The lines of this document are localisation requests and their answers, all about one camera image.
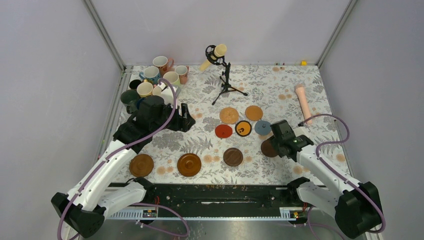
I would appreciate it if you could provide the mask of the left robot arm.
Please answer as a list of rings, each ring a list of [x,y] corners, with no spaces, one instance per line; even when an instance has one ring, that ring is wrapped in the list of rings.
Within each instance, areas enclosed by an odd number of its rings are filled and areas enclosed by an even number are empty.
[[[62,238],[64,223],[89,238],[101,228],[106,217],[135,203],[152,204],[154,185],[143,177],[112,193],[105,194],[105,190],[155,134],[163,129],[185,133],[195,123],[186,103],[166,104],[159,96],[144,99],[139,109],[118,127],[104,154],[84,178],[67,193],[57,192],[52,197],[51,203],[60,217],[57,238]]]

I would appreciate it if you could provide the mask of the brown wooden knob lid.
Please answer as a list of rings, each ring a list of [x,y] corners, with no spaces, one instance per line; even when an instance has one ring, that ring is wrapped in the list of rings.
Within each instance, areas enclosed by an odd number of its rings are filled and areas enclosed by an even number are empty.
[[[201,159],[194,153],[186,153],[177,161],[177,169],[184,177],[197,175],[202,168]]]

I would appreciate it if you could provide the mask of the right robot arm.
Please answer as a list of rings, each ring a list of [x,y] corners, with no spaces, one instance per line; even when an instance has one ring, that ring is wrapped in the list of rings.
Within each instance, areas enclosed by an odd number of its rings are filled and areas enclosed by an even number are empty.
[[[306,167],[325,188],[303,177],[292,182],[294,188],[287,191],[287,201],[293,206],[303,202],[317,207],[333,217],[338,228],[351,239],[385,227],[381,200],[377,187],[361,183],[342,173],[320,155],[318,145],[302,133],[300,127],[292,129],[286,120],[271,124],[273,135],[270,144],[279,157],[287,157]]]

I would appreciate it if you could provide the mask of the red round coaster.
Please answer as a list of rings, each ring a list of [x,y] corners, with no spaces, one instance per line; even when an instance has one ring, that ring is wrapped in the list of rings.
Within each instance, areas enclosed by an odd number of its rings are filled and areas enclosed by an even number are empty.
[[[218,138],[226,139],[233,134],[233,129],[227,124],[220,124],[214,129],[214,132]]]

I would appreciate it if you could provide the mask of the brown wooden coaster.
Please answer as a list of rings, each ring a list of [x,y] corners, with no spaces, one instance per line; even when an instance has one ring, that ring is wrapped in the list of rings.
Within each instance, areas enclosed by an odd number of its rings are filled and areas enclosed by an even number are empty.
[[[150,155],[139,154],[129,163],[129,172],[134,177],[146,177],[154,168],[154,161]]]

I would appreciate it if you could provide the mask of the blue round coaster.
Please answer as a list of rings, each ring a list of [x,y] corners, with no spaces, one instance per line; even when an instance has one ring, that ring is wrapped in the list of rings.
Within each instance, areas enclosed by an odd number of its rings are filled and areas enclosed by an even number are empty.
[[[254,125],[254,130],[258,135],[266,136],[272,131],[271,123],[265,120],[258,120]]]

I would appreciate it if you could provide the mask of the woven rattan coaster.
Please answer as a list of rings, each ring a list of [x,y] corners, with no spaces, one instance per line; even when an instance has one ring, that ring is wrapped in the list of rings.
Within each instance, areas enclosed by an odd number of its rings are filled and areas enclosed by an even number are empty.
[[[232,125],[239,120],[239,113],[233,107],[225,107],[220,111],[219,118],[224,124]]]

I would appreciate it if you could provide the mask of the light wooden round coaster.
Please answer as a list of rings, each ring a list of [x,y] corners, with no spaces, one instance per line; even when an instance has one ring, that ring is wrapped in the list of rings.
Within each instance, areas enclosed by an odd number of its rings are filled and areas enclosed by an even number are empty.
[[[245,116],[251,121],[259,121],[263,117],[263,110],[257,105],[250,105],[245,109]]]

